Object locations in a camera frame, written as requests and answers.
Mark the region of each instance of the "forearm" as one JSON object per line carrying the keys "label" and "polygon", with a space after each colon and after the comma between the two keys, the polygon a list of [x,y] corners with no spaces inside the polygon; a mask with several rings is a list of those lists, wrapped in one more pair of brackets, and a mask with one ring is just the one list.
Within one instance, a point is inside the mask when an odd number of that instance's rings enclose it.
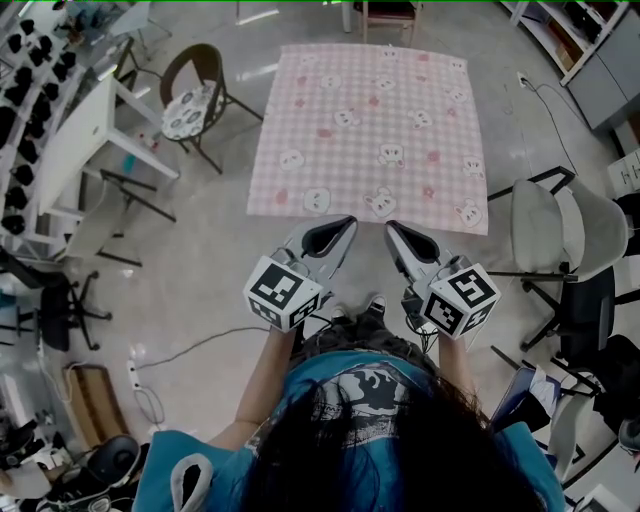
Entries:
{"label": "forearm", "polygon": [[464,338],[453,340],[445,334],[438,334],[440,353],[440,373],[469,398],[476,394],[469,368],[469,359]]}
{"label": "forearm", "polygon": [[260,425],[278,405],[282,398],[295,333],[295,329],[288,333],[271,329],[240,400],[236,412],[237,422]]}

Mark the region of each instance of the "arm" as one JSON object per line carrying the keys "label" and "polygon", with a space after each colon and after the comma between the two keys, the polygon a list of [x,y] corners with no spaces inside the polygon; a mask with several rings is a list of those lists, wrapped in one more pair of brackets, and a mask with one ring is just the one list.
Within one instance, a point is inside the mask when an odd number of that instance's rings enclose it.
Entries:
{"label": "arm", "polygon": [[239,450],[273,413],[282,398],[296,330],[282,333],[271,329],[249,383],[242,394],[234,422],[209,444],[225,450]]}
{"label": "arm", "polygon": [[438,348],[442,376],[462,391],[467,398],[475,398],[476,391],[469,369],[464,338],[453,340],[440,332],[438,334]]}

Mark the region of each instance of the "gray tile floor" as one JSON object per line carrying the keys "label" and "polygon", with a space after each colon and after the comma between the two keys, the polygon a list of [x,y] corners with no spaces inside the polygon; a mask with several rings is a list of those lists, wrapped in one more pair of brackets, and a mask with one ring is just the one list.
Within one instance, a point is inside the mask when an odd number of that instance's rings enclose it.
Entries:
{"label": "gray tile floor", "polygon": [[[342,31],[339,5],[243,3],[241,17],[274,8],[280,12],[242,26],[235,25],[235,8],[235,3],[154,4],[154,18],[167,26],[173,37],[153,42],[153,37],[161,33],[151,33],[150,29],[154,58],[147,67],[162,72],[185,47],[199,42],[213,44],[223,55],[229,90],[263,112],[280,45],[360,40],[357,31]],[[508,13],[498,4],[429,4],[416,43],[418,48],[468,59],[490,191],[556,165],[570,167],[544,106],[531,91],[520,88],[516,79],[520,71],[535,84],[548,83],[560,90],[557,70],[524,29],[512,27],[508,19]],[[370,34],[374,44],[402,44],[396,29],[374,29]],[[160,110],[156,79],[143,79],[152,86],[145,101]],[[571,101],[566,91],[560,93]],[[580,179],[592,190],[607,194],[606,167],[616,159],[612,143],[594,137],[556,93],[545,88],[541,94],[554,112]],[[144,263],[142,269],[102,261],[69,265],[79,275],[100,270],[92,300],[114,316],[111,323],[91,324],[95,341],[102,345],[99,352],[88,355],[77,339],[71,358],[88,358],[109,368],[130,428],[142,439],[148,436],[150,425],[128,384],[128,358],[135,358],[139,364],[153,362],[213,333],[259,325],[246,310],[242,287],[259,256],[273,250],[296,222],[245,214],[259,135],[260,125],[245,112],[232,107],[225,114],[203,142],[223,166],[222,176],[198,156],[186,155],[179,147],[163,142],[161,151],[177,150],[175,158],[182,176],[175,183],[160,180],[158,201],[175,211],[178,223],[172,225],[148,211],[135,212],[119,249],[130,254],[137,251]],[[102,157],[118,165],[124,155],[114,153]],[[443,249],[466,254],[486,268],[509,269],[509,214],[509,199],[491,204],[487,237],[426,232]],[[568,232],[579,252],[579,223]],[[389,301],[388,326],[412,339],[399,302],[405,282],[382,244],[381,226],[363,224],[335,280],[335,291],[342,302],[353,307],[371,291],[384,292]],[[486,326],[467,339],[479,395],[489,414],[512,376],[512,370],[489,346],[495,344],[519,360],[519,342],[535,333],[550,316],[546,306],[526,295],[517,281],[499,278],[496,282],[503,293],[502,301]],[[558,292],[557,288],[549,289]],[[627,291],[624,272],[620,273],[618,290]],[[630,334],[632,313],[619,311],[617,320],[617,332]],[[226,426],[263,341],[262,333],[233,334],[168,365],[142,370],[143,385],[151,387],[164,404],[165,426],[200,439],[208,439]],[[528,360],[546,368],[554,341],[541,343]],[[431,356],[437,361],[437,348]],[[598,415],[590,419],[585,435],[582,442],[587,453],[595,453],[612,439]]]}

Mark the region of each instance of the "cushion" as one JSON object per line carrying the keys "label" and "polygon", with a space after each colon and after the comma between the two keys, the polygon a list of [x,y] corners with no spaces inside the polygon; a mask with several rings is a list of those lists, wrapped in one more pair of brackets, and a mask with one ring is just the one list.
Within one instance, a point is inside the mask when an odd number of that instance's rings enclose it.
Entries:
{"label": "cushion", "polygon": [[564,250],[562,213],[555,197],[531,181],[517,180],[511,202],[513,257],[524,272],[556,271]]}

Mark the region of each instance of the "white box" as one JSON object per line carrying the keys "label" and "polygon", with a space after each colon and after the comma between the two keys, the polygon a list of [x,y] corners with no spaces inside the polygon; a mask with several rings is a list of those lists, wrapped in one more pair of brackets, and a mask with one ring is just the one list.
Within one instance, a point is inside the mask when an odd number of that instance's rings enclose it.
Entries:
{"label": "white box", "polygon": [[262,256],[244,287],[249,310],[282,332],[320,307],[322,286],[286,265]]}
{"label": "white box", "polygon": [[500,297],[498,287],[476,263],[429,285],[421,313],[455,339],[485,323]]}

